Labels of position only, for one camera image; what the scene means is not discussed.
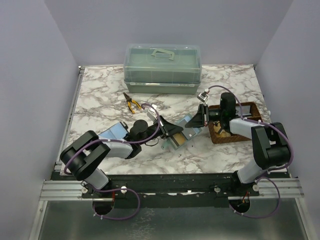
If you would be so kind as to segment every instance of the marble tabletop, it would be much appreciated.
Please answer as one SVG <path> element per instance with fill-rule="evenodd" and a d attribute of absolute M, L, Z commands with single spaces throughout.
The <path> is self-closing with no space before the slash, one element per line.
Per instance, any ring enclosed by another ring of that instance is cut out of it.
<path fill-rule="evenodd" d="M 211 85 L 229 88 L 241 102 L 255 102 L 265 122 L 270 116 L 252 65 L 203 65 L 198 92 Z M 132 114 L 128 110 L 123 92 L 122 66 L 86 67 L 71 122 L 68 144 L 88 130 L 97 134 L 118 122 L 126 122 L 129 129 L 136 120 L 152 124 L 146 113 Z M 210 91 L 209 105 L 217 105 L 222 88 Z M 175 123 L 186 114 L 192 116 L 201 103 L 197 95 L 129 93 L 142 103 L 157 105 L 157 110 L 167 121 Z M 99 168 L 106 174 L 192 174 L 232 173 L 253 159 L 252 142 L 213 144 L 207 127 L 177 150 L 163 150 L 161 139 L 156 146 L 142 145 L 142 152 L 132 159 L 106 158 Z"/>

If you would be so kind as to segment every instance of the cable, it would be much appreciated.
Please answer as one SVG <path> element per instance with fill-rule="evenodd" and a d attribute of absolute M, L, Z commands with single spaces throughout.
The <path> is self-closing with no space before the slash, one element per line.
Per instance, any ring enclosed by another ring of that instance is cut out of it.
<path fill-rule="evenodd" d="M 157 132 L 159 131 L 160 129 L 160 116 L 159 116 L 159 113 L 158 111 L 153 107 L 151 106 L 150 104 L 148 103 L 143 103 L 141 104 L 141 107 L 143 109 L 145 109 L 145 107 L 149 107 L 149 108 L 152 108 L 155 113 L 156 113 L 156 116 L 157 116 L 157 122 L 158 122 L 158 126 L 156 127 L 156 130 L 154 131 L 154 133 L 147 137 L 146 139 L 144 140 L 140 140 L 140 141 L 123 141 L 123 140 L 117 140 L 117 139 L 97 139 L 97 140 L 94 140 L 94 141 L 91 141 L 89 142 L 87 145 L 83 146 L 79 151 L 77 151 L 71 158 L 70 160 L 66 163 L 64 169 L 63 169 L 63 172 L 66 174 L 66 175 L 72 175 L 71 173 L 68 173 L 67 172 L 67 169 L 69 168 L 70 164 L 72 163 L 72 161 L 79 156 L 79 154 L 81 154 L 85 149 L 87 149 L 88 147 L 90 147 L 91 145 L 93 144 L 96 144 L 96 143 L 100 143 L 100 142 L 114 142 L 114 143 L 123 143 L 123 144 L 143 144 L 143 143 L 146 143 L 148 142 L 150 139 L 152 139 L 156 134 Z"/>
<path fill-rule="evenodd" d="M 245 195 L 242 198 L 242 203 L 245 203 L 245 198 L 246 198 L 247 195 L 248 195 L 248 191 L 245 192 Z"/>
<path fill-rule="evenodd" d="M 154 147 L 155 145 L 157 145 L 157 144 L 159 143 L 159 138 L 156 138 L 156 139 L 157 139 L 157 142 L 156 142 L 156 143 L 151 144 L 151 145 L 145 143 L 144 145 L 146 145 L 146 146 L 148 146 L 148 147 Z"/>
<path fill-rule="evenodd" d="M 254 124 L 261 124 L 261 125 L 268 126 L 268 127 L 272 128 L 274 131 L 276 131 L 276 132 L 286 141 L 286 143 L 287 143 L 287 145 L 288 145 L 288 148 L 289 148 L 289 152 L 290 152 L 290 159 L 289 159 L 288 163 L 285 164 L 284 166 L 280 166 L 280 167 L 275 167 L 275 168 L 268 169 L 268 171 L 270 171 L 270 170 L 287 169 L 287 168 L 291 165 L 291 163 L 293 162 L 293 160 L 294 160 L 294 149 L 293 149 L 293 146 L 292 146 L 291 142 L 289 141 L 289 139 L 288 139 L 278 128 L 276 128 L 275 126 L 273 126 L 273 125 L 271 125 L 271 124 L 269 124 L 269 123 L 262 122 L 262 121 L 261 121 L 261 122 L 258 122 L 258 121 L 255 121 L 255 120 L 251 120 L 251 119 L 244 118 L 242 105 L 241 105 L 240 100 L 237 98 L 237 96 L 236 96 L 231 90 L 229 90 L 229 89 L 226 88 L 225 86 L 221 86 L 221 85 L 212 85 L 212 86 L 210 86 L 208 89 L 210 90 L 210 89 L 216 88 L 216 87 L 225 89 L 225 90 L 227 90 L 229 93 L 231 93 L 231 94 L 234 96 L 235 100 L 236 100 L 237 103 L 239 104 L 239 107 L 240 107 L 240 117 L 241 117 L 242 120 L 247 121 L 247 122 L 250 122 L 250 123 L 254 123 Z"/>
<path fill-rule="evenodd" d="M 231 90 L 229 90 L 229 89 L 226 88 L 225 86 L 221 86 L 221 85 L 213 85 L 213 86 L 210 86 L 208 89 L 210 90 L 210 89 L 215 88 L 215 87 L 225 89 L 225 90 L 227 90 L 229 93 L 231 93 L 231 94 L 234 96 L 235 100 L 236 100 L 237 103 L 239 104 L 239 107 L 240 107 L 240 117 L 241 117 L 242 120 L 247 121 L 247 122 L 250 122 L 250 123 L 254 123 L 254 124 L 261 124 L 261 125 L 268 126 L 268 127 L 272 128 L 274 131 L 276 131 L 281 137 L 283 137 L 283 139 L 286 141 L 286 143 L 287 143 L 287 145 L 288 145 L 288 148 L 289 148 L 290 159 L 289 159 L 288 163 L 285 164 L 284 166 L 275 167 L 275 168 L 269 168 L 267 171 L 270 171 L 270 170 L 281 170 L 281 169 L 287 169 L 287 170 L 288 170 L 288 167 L 290 166 L 290 164 L 293 162 L 293 159 L 294 159 L 294 150 L 293 150 L 292 144 L 291 144 L 291 142 L 289 141 L 289 139 L 288 139 L 278 128 L 276 128 L 275 126 L 273 126 L 273 125 L 271 125 L 271 124 L 269 124 L 269 123 L 262 122 L 262 121 L 261 121 L 261 122 L 260 122 L 260 121 L 254 121 L 254 120 L 251 120 L 251 119 L 244 118 L 242 105 L 241 105 L 240 100 L 237 98 L 237 96 L 236 96 Z M 275 184 L 274 181 L 272 181 L 272 180 L 271 180 L 270 178 L 268 178 L 268 177 L 263 176 L 263 174 L 260 175 L 260 176 L 258 176 L 258 179 L 256 180 L 256 183 L 258 183 L 261 179 L 267 179 L 268 181 L 270 181 L 270 182 L 274 185 L 274 187 L 275 187 L 275 189 L 276 189 L 276 191 L 277 191 L 277 193 L 278 193 L 278 203 L 277 203 L 277 205 L 276 205 L 276 208 L 275 208 L 271 213 L 269 213 L 269 214 L 267 214 L 267 215 L 264 215 L 264 216 L 251 216 L 251 215 L 243 214 L 243 213 L 240 213 L 240 212 L 236 211 L 236 210 L 229 204 L 230 208 L 233 210 L 234 213 L 236 213 L 236 214 L 238 214 L 238 215 L 240 215 L 240 216 L 244 216 L 244 217 L 247 217 L 247 218 L 251 218 L 251 219 L 264 219 L 264 218 L 268 218 L 268 217 L 273 216 L 273 215 L 278 211 L 278 209 L 279 209 L 279 207 L 280 207 L 280 202 L 281 202 L 281 196 L 280 196 L 279 189 L 278 189 L 278 187 L 277 187 L 277 185 Z"/>
<path fill-rule="evenodd" d="M 99 189 L 96 189 L 95 187 L 93 187 L 92 185 L 90 185 L 92 187 L 92 189 L 94 189 L 96 192 L 99 192 L 99 193 L 111 193 L 111 192 L 115 192 L 115 191 L 124 191 L 124 190 L 127 190 L 129 192 L 132 192 L 135 196 L 136 196 L 136 199 L 138 200 L 138 204 L 137 204 L 137 207 L 134 211 L 134 213 L 132 213 L 131 215 L 129 216 L 124 216 L 124 217 L 112 217 L 112 216 L 106 216 L 106 215 L 100 215 L 96 212 L 96 208 L 95 208 L 95 205 L 93 205 L 93 211 L 94 211 L 94 215 L 93 216 L 98 216 L 100 218 L 104 218 L 104 219 L 109 219 L 109 220 L 118 220 L 118 221 L 122 221 L 122 220 L 128 220 L 128 219 L 131 219 L 132 217 L 134 217 L 140 210 L 140 198 L 139 198 L 139 195 L 136 191 L 130 189 L 130 188 L 115 188 L 115 189 L 110 189 L 110 190 L 99 190 Z"/>
<path fill-rule="evenodd" d="M 246 217 L 246 218 L 250 218 L 250 219 L 265 219 L 265 218 L 268 218 L 268 217 L 271 217 L 271 216 L 275 215 L 276 212 L 279 210 L 280 203 L 281 203 L 281 196 L 280 196 L 279 188 L 277 187 L 277 185 L 275 184 L 274 181 L 272 181 L 270 178 L 265 177 L 265 176 L 260 177 L 260 178 L 256 181 L 256 183 L 258 184 L 258 182 L 259 182 L 261 179 L 267 179 L 270 183 L 272 183 L 272 184 L 274 185 L 275 189 L 276 189 L 276 192 L 278 193 L 278 202 L 277 202 L 277 204 L 276 204 L 275 209 L 274 209 L 271 213 L 269 213 L 269 214 L 267 214 L 267 215 L 263 215 L 263 216 L 252 216 L 252 215 L 247 215 L 247 214 L 244 214 L 244 213 L 241 213 L 241 212 L 236 211 L 236 210 L 229 204 L 229 207 L 233 210 L 233 212 L 234 212 L 235 214 L 238 214 L 238 215 L 240 215 L 240 216 L 243 216 L 243 217 Z"/>

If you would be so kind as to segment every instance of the wicker basket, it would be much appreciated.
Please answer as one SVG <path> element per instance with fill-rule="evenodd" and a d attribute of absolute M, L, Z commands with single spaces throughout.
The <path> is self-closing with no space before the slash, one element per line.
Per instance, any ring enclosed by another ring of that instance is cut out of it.
<path fill-rule="evenodd" d="M 241 105 L 251 106 L 250 108 L 251 116 L 248 117 L 248 119 L 252 119 L 255 121 L 258 121 L 258 120 L 262 121 L 261 114 L 258 110 L 258 107 L 253 101 L 243 102 L 241 103 Z M 218 109 L 219 107 L 220 107 L 219 105 L 212 105 L 212 106 L 209 106 L 209 109 Z M 226 144 L 226 143 L 243 142 L 243 141 L 250 140 L 247 137 L 237 135 L 237 134 L 231 134 L 231 136 L 222 136 L 215 131 L 214 124 L 212 122 L 209 122 L 208 127 L 210 131 L 211 140 L 214 144 Z"/>

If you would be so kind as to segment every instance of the screw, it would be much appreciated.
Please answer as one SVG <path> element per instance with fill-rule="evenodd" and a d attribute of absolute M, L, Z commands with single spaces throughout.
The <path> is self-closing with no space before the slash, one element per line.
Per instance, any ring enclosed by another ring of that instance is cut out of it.
<path fill-rule="evenodd" d="M 220 187 L 216 186 L 216 187 L 214 188 L 214 191 L 215 191 L 216 193 L 220 193 L 221 189 L 220 189 Z"/>

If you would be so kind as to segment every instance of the lavender wall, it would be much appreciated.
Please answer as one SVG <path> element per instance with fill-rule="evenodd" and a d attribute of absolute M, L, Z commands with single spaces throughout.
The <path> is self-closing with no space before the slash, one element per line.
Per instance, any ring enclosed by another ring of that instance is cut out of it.
<path fill-rule="evenodd" d="M 79 65 L 129 43 L 194 44 L 204 64 L 257 64 L 292 0 L 45 0 Z"/>
<path fill-rule="evenodd" d="M 262 55 L 256 74 L 273 121 L 293 143 L 299 176 L 320 237 L 320 1 L 294 0 Z"/>
<path fill-rule="evenodd" d="M 0 238 L 26 240 L 78 78 L 42 0 L 1 1 Z"/>

